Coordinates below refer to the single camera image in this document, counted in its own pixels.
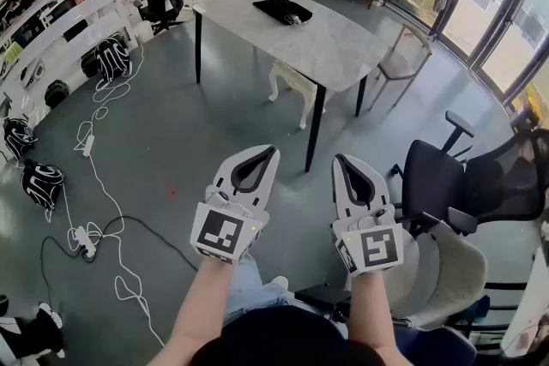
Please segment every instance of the extension cord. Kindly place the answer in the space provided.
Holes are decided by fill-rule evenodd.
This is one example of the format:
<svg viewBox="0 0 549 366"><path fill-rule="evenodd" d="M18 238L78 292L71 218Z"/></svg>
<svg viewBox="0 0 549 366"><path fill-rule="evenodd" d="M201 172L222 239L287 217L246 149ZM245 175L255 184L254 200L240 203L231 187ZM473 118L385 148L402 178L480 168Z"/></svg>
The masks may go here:
<svg viewBox="0 0 549 366"><path fill-rule="evenodd" d="M94 113L92 114L92 117L89 121L84 121L83 123L80 124L80 127L78 127L78 132L76 134L76 140L78 141L78 144L74 148L75 151L82 151L82 154L84 155L84 157L89 159L90 164L91 164L91 166L94 170L95 179L100 183L101 189L103 190L103 193L107 197L109 197L111 199L111 201L114 203L114 205L116 206L116 208L117 208L117 210L120 214L120 219L121 219L121 222L122 222L122 227L121 227L120 231L113 232L113 233L110 233L110 234L103 234L101 229L92 221L87 222L87 226L86 226L85 230L82 226L79 226L77 229L75 229L75 227L72 224L72 220L70 218L69 203L67 201L67 194L66 194L66 191L65 191L64 184L63 184L63 195L64 195L64 198L65 198L65 207L67 209L67 217L69 219L69 224L70 224L70 228L67 231L67 240L69 242L70 249L73 252L75 252L75 251L79 250L81 245L84 245L84 247L87 249L87 252L89 252L90 250L92 252L95 252L96 246L98 245L99 241L102 240L103 238L111 237L111 238L116 238L118 240L118 263L120 264L121 268L123 268L127 273L131 274L134 278L136 278L137 283L139 285L139 290L138 290L138 292L132 291L127 286L124 278L122 278L122 276L118 275L114 279L114 291L115 291L118 299L121 300L121 301L129 300L129 299L136 299L137 300L137 302L139 303L139 305L141 306L141 308L143 310L143 313L148 318L148 328L149 328L149 330L154 335L154 337L156 337L156 339L160 342L160 344L162 346L165 346L162 339L153 330L153 326L152 326L152 322L151 322L151 314L150 314L150 310L148 309L148 302L147 302L147 299L142 295L143 286L142 286L141 278L137 274L132 272L129 268L127 268L122 262L122 238L120 238L119 235L125 229L124 215L122 214L122 210L120 209L120 206L118 205L117 201L106 191L105 185L103 184L103 181L97 175L97 170L95 168L94 159L93 159L92 154L91 154L92 146L93 146L94 140L95 140L95 137L94 137L94 120L100 121L104 117L106 117L107 113L109 112L109 109L106 107L106 105L109 102L111 102L115 99L122 98L126 93L128 93L130 91L131 86L130 86L129 83L139 73L139 70L141 69L141 66L143 64L143 60L144 60L143 46L141 46L141 51L142 51L142 60L139 63L139 66L137 67L136 72L134 74L132 74L132 66L133 65L130 62L130 72L127 75L122 74L123 77L127 78L126 81L124 81L120 84L117 84L114 87L108 87L108 85L106 85L106 84L103 87L100 87L100 84L103 82L103 80L100 80L100 82L98 82L98 85L96 86L96 89L95 89L96 91L95 91L94 96L93 96L93 100L94 100L94 102L100 104L100 106L94 111ZM127 89L123 93L119 94L118 96L115 96L114 98L109 98L120 87L127 87ZM106 92L106 96L103 97L103 99L96 99L96 96L97 96L98 93L104 93L104 92ZM80 137L81 128L85 124L89 124L89 129L88 129L87 133L81 138ZM73 249L73 247L72 247L72 244L71 244L71 241L70 241L71 238L74 242L79 243L79 245L76 246L75 249ZM124 288L128 292L127 296L121 297L120 294L118 293L118 282L122 282L122 285L124 286Z"/></svg>

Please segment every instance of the white robotic gripper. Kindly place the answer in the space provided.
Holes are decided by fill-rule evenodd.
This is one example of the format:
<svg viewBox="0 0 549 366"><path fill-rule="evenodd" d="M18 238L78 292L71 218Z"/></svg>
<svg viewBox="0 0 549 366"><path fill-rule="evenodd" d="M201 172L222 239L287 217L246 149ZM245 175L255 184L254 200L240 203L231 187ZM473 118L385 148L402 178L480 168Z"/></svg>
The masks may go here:
<svg viewBox="0 0 549 366"><path fill-rule="evenodd" d="M337 220L335 247L352 277L401 265L402 225L383 177L354 157L337 154L332 164Z"/></svg>
<svg viewBox="0 0 549 366"><path fill-rule="evenodd" d="M221 164L214 184L206 188L205 202L196 209L190 234L196 252L236 264L250 250L268 223L264 209L280 159L276 147L262 145Z"/></svg>

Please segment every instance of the doorway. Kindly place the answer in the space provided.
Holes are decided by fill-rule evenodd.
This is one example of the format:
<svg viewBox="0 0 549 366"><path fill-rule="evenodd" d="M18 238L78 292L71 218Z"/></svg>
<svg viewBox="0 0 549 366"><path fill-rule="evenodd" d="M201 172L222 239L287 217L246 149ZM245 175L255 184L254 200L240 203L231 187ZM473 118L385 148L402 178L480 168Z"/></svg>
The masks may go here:
<svg viewBox="0 0 549 366"><path fill-rule="evenodd" d="M549 0L457 0L437 30L501 102L509 102L547 54Z"/></svg>

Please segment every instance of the black shirt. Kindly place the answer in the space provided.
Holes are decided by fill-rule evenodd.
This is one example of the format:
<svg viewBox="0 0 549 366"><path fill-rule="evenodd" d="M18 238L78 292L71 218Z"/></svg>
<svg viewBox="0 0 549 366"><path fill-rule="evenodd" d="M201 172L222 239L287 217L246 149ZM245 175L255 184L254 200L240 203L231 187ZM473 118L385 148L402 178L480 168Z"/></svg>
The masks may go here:
<svg viewBox="0 0 549 366"><path fill-rule="evenodd" d="M256 309L223 328L191 366L384 366L370 346L345 340L326 319L292 306Z"/></svg>

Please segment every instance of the forearm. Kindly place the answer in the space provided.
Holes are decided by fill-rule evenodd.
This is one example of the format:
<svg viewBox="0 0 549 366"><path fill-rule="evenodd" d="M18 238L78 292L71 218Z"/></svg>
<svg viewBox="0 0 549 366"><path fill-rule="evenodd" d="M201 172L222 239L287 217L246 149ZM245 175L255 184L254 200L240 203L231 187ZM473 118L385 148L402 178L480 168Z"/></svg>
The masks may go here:
<svg viewBox="0 0 549 366"><path fill-rule="evenodd" d="M200 348L221 336L231 278L232 266L204 258L172 336L148 366L186 366Z"/></svg>
<svg viewBox="0 0 549 366"><path fill-rule="evenodd" d="M349 339L380 348L395 345L393 321L381 273L353 279Z"/></svg>
<svg viewBox="0 0 549 366"><path fill-rule="evenodd" d="M232 266L204 258L179 310L172 339L186 337L208 343L221 335Z"/></svg>

